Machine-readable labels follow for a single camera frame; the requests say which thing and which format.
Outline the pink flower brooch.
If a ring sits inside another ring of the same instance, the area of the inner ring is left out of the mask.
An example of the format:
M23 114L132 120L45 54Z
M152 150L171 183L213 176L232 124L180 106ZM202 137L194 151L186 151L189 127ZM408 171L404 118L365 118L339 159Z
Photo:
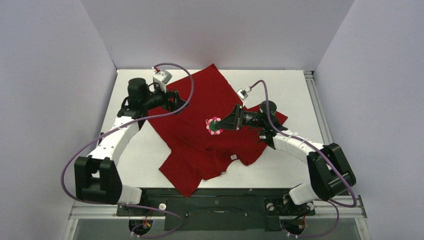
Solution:
M210 135L220 135L224 131L223 129L217 127L217 124L221 120L222 119L220 117L213 117L205 120L206 129Z

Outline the red t-shirt garment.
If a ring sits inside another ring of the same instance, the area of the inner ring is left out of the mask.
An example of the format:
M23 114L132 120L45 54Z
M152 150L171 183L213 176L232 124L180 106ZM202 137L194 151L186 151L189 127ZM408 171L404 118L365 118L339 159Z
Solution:
M253 164L266 149L258 133L248 127L223 130L210 135L206 119L225 118L240 104L232 86L215 65L168 85L177 90L189 106L169 115L162 107L150 110L149 123L171 150L160 167L161 173L185 197L191 196L203 180L220 176L235 160Z

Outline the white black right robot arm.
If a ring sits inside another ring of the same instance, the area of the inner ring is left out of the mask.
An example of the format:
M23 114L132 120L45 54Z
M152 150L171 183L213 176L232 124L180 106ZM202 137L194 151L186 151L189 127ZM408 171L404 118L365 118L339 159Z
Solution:
M289 214L314 200L332 201L341 193L354 193L352 187L357 180L342 148L336 143L313 142L288 130L277 119L277 106L272 101L263 101L256 112L244 110L237 104L227 117L209 122L213 130L257 129L267 146L307 165L309 182L293 187L282 199L282 207Z

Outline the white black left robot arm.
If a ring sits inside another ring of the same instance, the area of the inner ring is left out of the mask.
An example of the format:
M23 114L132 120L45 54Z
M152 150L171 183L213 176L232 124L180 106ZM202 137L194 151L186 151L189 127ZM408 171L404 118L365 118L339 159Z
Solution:
M117 163L131 139L150 119L149 110L162 107L168 114L178 114L189 102L177 90L154 80L154 87L143 78L130 79L127 97L123 100L113 126L104 133L99 145L88 156L79 156L74 162L76 198L81 202L119 205L126 204L136 215L149 209L143 190L122 183Z

